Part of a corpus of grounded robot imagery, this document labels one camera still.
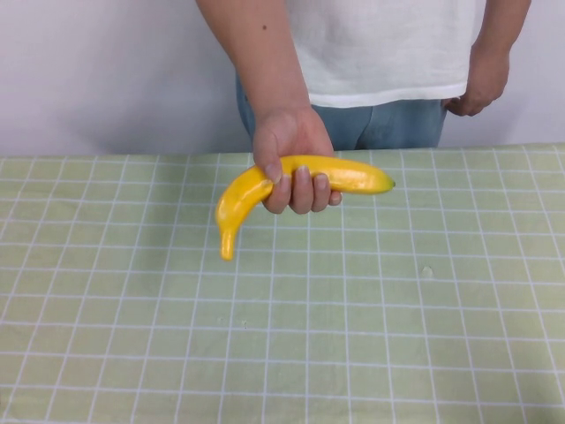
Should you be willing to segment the person's left hand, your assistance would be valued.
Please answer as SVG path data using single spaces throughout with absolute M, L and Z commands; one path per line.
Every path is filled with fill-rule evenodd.
M 509 50 L 475 43 L 471 49 L 465 92 L 445 100 L 443 107 L 459 117 L 476 116 L 501 97 L 508 78 Z

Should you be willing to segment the person's right hand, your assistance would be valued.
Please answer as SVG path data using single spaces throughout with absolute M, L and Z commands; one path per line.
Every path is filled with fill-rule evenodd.
M 326 128 L 312 108 L 269 111 L 257 116 L 255 124 L 253 158 L 274 183 L 273 192 L 264 200 L 269 212 L 281 214 L 291 208 L 303 215 L 339 205 L 342 195 L 330 189 L 327 176 L 313 177 L 306 167 L 290 175 L 281 167 L 280 159 L 288 155 L 334 154 Z

